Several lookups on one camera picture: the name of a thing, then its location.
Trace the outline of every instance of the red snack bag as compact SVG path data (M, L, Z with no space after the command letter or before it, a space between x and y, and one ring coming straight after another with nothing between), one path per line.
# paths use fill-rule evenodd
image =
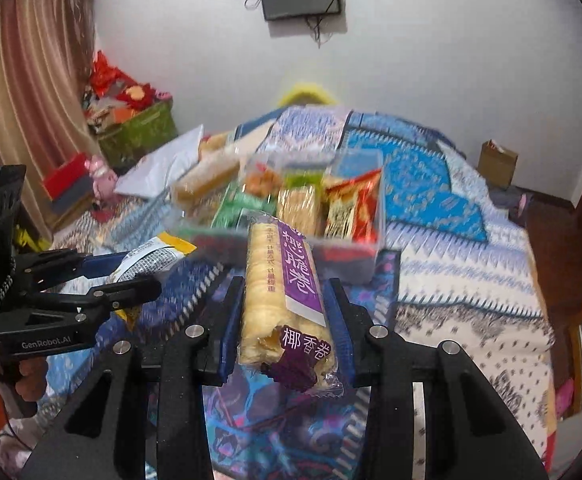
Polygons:
M377 241L373 221L381 176L381 169L373 170L325 190L329 201L325 238Z

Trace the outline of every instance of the curtain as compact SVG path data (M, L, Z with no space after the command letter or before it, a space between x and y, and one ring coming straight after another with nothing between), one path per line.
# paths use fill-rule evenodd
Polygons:
M98 153L82 113L92 0L0 0L0 164L26 164L22 204L45 238L42 180L78 152Z

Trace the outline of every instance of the plastic wrapper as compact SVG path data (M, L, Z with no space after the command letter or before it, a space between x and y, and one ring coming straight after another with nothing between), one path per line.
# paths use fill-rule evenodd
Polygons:
M255 164L243 180L244 192L263 200L275 200L282 187L282 177L264 164Z
M171 187L171 200L184 211L238 176L240 158L235 153L215 152L202 160Z
M222 205L213 218L211 227L225 229L236 227L243 209L273 214L276 211L276 204L245 193L240 184L232 182L226 188Z
M143 156L118 179L116 193L147 199L157 197L197 164L191 144L199 141L203 131L201 124Z
M322 176L322 189L327 189L328 187L337 186L338 184L342 184L342 182L346 181L346 178L342 178L339 176L334 176L331 174L325 173Z
M126 282L136 276L150 274L164 285L171 270L194 250L196 246L189 242L161 233L129 251L118 268L107 278L107 283ZM142 305L138 305L115 312L124 320L127 328L133 330L141 311Z
M94 60L94 68L89 78L94 92L98 97L104 97L109 91L110 87L117 81L122 81L124 87L134 86L138 83L133 78L122 72L117 66L109 65L107 57L98 51L96 59Z
M287 173L284 177L285 187L292 189L294 187L314 186L316 190L322 188L322 177L324 171L294 171Z
M207 156L211 155L211 153L224 148L226 146L226 139L228 139L228 137L229 132L202 137L197 146L198 160L207 158Z
M296 391L342 390L311 249L271 217L249 229L240 362Z
M369 171L325 190L329 202L325 238L377 241L373 221L381 174L382 170Z
M188 209L186 214L188 220L194 225L209 227L217 211L220 209L224 197L225 189L223 188L211 192L202 200L196 202L196 205Z
M280 190L276 215L304 236L317 236L321 218L320 199L315 186Z

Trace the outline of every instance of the wire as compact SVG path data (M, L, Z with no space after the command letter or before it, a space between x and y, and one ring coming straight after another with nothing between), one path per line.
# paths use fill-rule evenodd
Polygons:
M17 440L24 449L26 449L27 451L33 451L33 448L30 446L27 446L27 444L25 444L22 441L22 439L18 436L18 434L15 432L14 428L12 427L11 421L9 420L9 413L7 413L7 407L4 405L4 400L2 401L2 412L4 413L4 418L6 418L6 420L7 420L7 427L9 428L9 431L11 431L11 434L9 434L7 432L3 432L2 434L0 433L0 436L12 437L15 440Z
M257 0L254 4L249 4L251 0L245 0L244 1L244 8L247 10L255 10L258 7L260 7L260 4L262 3L262 0Z
M318 44L318 48L320 48L322 46L322 31L320 29L320 25L321 25L322 21L324 20L324 18L326 18L326 16L328 15L329 11L331 10L331 6L334 3L335 3L335 0L331 0L329 6L327 7L327 10L325 10L322 14L315 16L315 25L311 24L311 21L310 21L311 17L310 16L305 17L306 26L309 27L309 29L311 29L311 32L313 35L313 40Z

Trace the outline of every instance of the cardboard box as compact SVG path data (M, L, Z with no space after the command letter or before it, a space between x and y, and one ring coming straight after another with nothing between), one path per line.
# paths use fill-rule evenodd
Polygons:
M86 160L85 153L78 153L69 162L65 162L42 181L42 185L47 190L51 200L57 200L80 177L89 173L84 167Z
M488 141L482 144L478 172L494 186L507 188L516 171L517 153L506 148L494 148Z

